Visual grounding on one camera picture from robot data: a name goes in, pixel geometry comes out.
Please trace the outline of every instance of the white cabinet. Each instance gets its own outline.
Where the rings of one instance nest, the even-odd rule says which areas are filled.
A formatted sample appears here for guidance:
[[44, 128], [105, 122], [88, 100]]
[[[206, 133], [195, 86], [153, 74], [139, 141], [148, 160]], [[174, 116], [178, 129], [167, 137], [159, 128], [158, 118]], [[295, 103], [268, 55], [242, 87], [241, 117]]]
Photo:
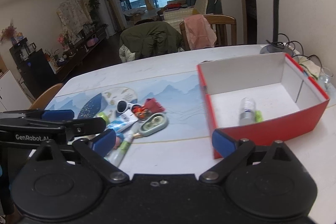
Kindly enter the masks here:
[[0, 103], [0, 111], [29, 109], [31, 106], [10, 70], [0, 78]]

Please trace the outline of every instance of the glass cup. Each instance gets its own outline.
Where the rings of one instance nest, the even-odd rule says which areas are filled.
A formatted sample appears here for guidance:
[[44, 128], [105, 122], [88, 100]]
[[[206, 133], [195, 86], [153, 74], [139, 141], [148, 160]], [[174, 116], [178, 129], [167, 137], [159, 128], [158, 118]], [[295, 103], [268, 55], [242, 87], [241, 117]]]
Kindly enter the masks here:
[[330, 69], [323, 67], [321, 68], [317, 83], [324, 91], [328, 90], [329, 86], [331, 85], [331, 78], [333, 76], [334, 74], [331, 72]]

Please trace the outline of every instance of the blue gripper pad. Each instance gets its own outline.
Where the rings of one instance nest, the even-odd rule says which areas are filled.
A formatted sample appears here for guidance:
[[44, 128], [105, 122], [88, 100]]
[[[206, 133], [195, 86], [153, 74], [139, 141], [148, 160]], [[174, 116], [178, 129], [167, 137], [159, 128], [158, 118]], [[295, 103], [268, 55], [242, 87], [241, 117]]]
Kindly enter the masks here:
[[98, 155], [105, 157], [116, 144], [116, 133], [113, 129], [107, 129], [91, 140], [91, 148]]
[[212, 133], [212, 146], [223, 157], [229, 156], [236, 150], [236, 141], [215, 129]]
[[72, 110], [46, 110], [42, 114], [42, 120], [47, 121], [67, 121], [72, 120], [75, 114]]

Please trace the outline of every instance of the lamp neck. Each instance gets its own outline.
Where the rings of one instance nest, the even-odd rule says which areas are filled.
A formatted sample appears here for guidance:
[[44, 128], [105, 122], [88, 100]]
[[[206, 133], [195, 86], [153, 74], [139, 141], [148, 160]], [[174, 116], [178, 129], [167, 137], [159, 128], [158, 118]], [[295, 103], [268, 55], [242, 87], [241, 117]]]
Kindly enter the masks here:
[[279, 0], [273, 0], [273, 42], [278, 42]]

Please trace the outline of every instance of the vase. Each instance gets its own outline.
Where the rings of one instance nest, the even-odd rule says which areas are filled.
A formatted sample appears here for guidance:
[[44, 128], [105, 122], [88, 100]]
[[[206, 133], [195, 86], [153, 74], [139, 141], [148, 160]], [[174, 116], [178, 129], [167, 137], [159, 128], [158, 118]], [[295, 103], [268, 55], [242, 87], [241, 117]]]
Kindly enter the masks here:
[[11, 37], [12, 45], [16, 45], [17, 41], [14, 37]]

